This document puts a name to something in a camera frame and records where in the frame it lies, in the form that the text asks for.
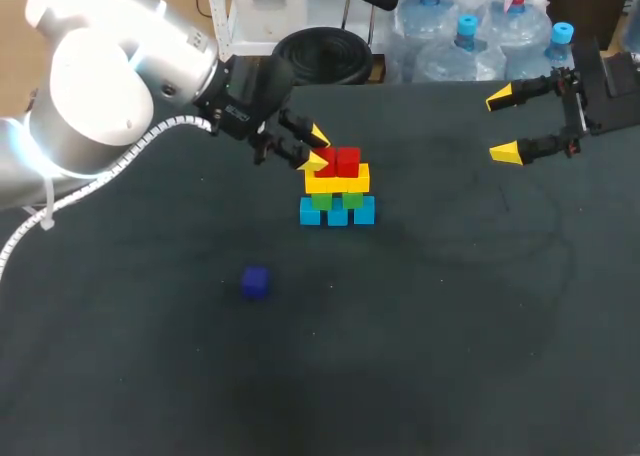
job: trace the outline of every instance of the green block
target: green block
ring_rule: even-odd
[[[311,204],[316,211],[330,211],[333,201],[333,194],[318,193],[311,195]]]
[[[344,209],[360,209],[364,206],[362,193],[344,193],[342,195],[342,207]]]

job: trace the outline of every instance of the black tablecloth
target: black tablecloth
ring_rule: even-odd
[[[178,129],[34,230],[0,287],[0,454],[630,451],[640,130],[494,164],[562,124],[553,96],[487,113],[497,87],[296,91],[370,162],[373,228],[301,228],[301,174]]]

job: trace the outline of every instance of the blue block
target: blue block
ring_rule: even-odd
[[[247,299],[264,299],[269,294],[269,270],[249,266],[242,276],[242,294]]]
[[[320,226],[320,211],[313,209],[311,198],[300,198],[300,225]]]
[[[360,209],[353,210],[353,224],[376,224],[376,197],[365,196],[364,205]]]
[[[342,207],[342,198],[334,198],[331,211],[327,211],[329,226],[348,226],[349,210]]]

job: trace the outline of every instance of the water bottle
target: water bottle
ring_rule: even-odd
[[[551,35],[551,20],[545,11],[526,0],[513,0],[505,12],[504,1],[494,1],[480,33],[499,45],[509,56],[536,44],[546,44]]]
[[[513,53],[507,58],[507,79],[534,79],[549,76],[553,68],[573,69],[572,37],[573,26],[557,23],[551,32],[551,43]]]
[[[504,79],[507,59],[497,46],[476,38],[478,18],[460,16],[453,42],[424,48],[415,81],[492,81]]]
[[[385,51],[388,82],[411,82],[418,52],[455,34],[457,11],[453,0],[403,0],[398,5]]]
[[[630,53],[640,53],[640,2],[629,16],[629,24],[622,36],[622,46]]]

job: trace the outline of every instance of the metal rod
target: metal rod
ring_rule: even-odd
[[[373,29],[376,24],[376,7],[371,5],[371,19],[369,20],[369,38],[367,39],[367,44],[371,47],[371,43],[373,43]]]
[[[349,7],[351,6],[351,0],[347,0],[344,5],[344,15],[342,16],[342,29],[347,25],[347,17],[349,17]]]

